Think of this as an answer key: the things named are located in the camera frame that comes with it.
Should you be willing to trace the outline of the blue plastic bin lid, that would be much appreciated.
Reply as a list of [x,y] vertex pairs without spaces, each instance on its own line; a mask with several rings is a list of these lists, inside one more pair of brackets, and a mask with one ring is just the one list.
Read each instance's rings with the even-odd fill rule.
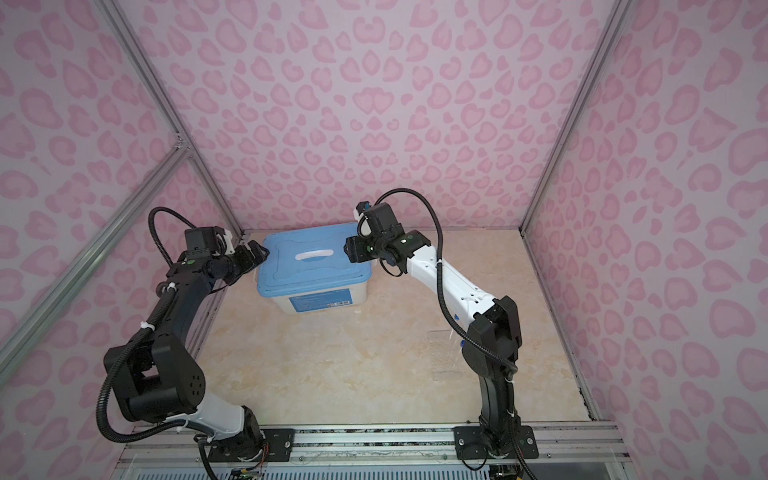
[[369,263],[352,263],[344,252],[357,224],[346,223],[268,235],[267,260],[258,268],[257,286],[266,298],[293,296],[365,283]]

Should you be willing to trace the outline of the white plastic storage bin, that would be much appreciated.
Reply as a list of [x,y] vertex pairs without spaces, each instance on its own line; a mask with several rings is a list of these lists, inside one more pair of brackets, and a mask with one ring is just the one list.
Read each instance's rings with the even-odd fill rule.
[[337,289],[267,299],[288,315],[341,308],[365,302],[368,281]]

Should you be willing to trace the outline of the clear acrylic test tube rack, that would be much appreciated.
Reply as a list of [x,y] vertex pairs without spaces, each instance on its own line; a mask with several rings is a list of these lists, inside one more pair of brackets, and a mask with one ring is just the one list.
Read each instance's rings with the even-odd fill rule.
[[452,330],[426,333],[430,374],[435,382],[459,380],[462,376],[460,341]]

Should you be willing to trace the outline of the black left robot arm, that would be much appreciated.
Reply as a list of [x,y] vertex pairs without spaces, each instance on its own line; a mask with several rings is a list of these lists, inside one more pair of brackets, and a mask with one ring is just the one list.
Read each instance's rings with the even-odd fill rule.
[[264,263],[255,241],[234,245],[229,231],[185,232],[186,249],[156,290],[158,301],[126,344],[104,356],[107,376],[95,411],[101,435],[132,443],[175,428],[196,431],[198,442],[230,459],[262,455],[265,439],[252,410],[208,392],[202,368],[186,346],[203,301],[218,284],[234,285]]

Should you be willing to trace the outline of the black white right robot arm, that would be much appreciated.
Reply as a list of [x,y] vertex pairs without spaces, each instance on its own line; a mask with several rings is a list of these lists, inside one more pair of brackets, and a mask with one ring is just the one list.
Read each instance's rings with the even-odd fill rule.
[[445,260],[439,223],[431,241],[418,230],[406,231],[383,201],[359,203],[354,218],[357,233],[344,246],[349,260],[395,267],[435,294],[441,314],[463,341],[464,361],[479,379],[480,447],[496,458],[509,455],[521,427],[515,407],[514,377],[522,346],[516,302],[485,292]]

